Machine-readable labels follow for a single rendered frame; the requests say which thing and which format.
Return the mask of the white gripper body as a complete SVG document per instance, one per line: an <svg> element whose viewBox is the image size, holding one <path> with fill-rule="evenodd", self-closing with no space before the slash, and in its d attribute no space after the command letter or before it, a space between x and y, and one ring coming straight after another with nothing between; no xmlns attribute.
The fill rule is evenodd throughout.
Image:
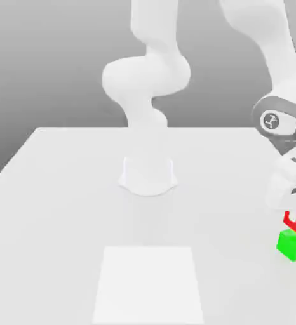
<svg viewBox="0 0 296 325"><path fill-rule="evenodd" d="M274 210L288 211L296 208L296 180L274 173L269 182L266 204Z"/></svg>

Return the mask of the small green cube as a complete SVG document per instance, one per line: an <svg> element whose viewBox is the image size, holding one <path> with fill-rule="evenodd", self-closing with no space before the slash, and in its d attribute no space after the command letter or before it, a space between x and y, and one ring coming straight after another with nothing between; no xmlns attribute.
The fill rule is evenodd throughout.
<svg viewBox="0 0 296 325"><path fill-rule="evenodd" d="M296 232L292 229L282 230L279 233L276 248L290 261L296 261Z"/></svg>

